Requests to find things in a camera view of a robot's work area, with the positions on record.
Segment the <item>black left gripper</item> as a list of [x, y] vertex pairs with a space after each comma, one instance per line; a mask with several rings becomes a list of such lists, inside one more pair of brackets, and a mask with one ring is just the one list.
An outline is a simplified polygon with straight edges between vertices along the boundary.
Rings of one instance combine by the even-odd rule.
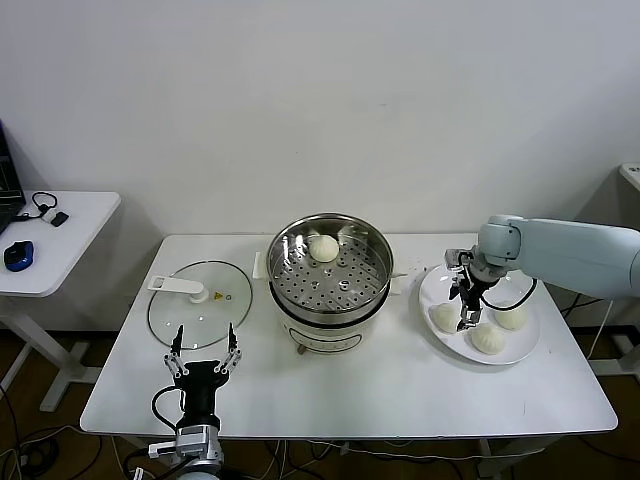
[[164, 355], [164, 363], [174, 385], [183, 393], [182, 418], [178, 425], [219, 425], [215, 414], [216, 391], [227, 381], [228, 375], [242, 358], [237, 336], [232, 324], [228, 330], [227, 355], [222, 361], [188, 362], [181, 359], [184, 326], [180, 325], [171, 342], [170, 351]]

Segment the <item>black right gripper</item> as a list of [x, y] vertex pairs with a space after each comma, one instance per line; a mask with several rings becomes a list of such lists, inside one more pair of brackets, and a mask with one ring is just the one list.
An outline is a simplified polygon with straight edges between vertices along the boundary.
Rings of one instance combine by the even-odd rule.
[[492, 282], [479, 280], [471, 274], [467, 267], [460, 267], [457, 279], [454, 279], [449, 289], [449, 300], [461, 298], [458, 332], [476, 327], [480, 322], [482, 307], [481, 297], [493, 287]]

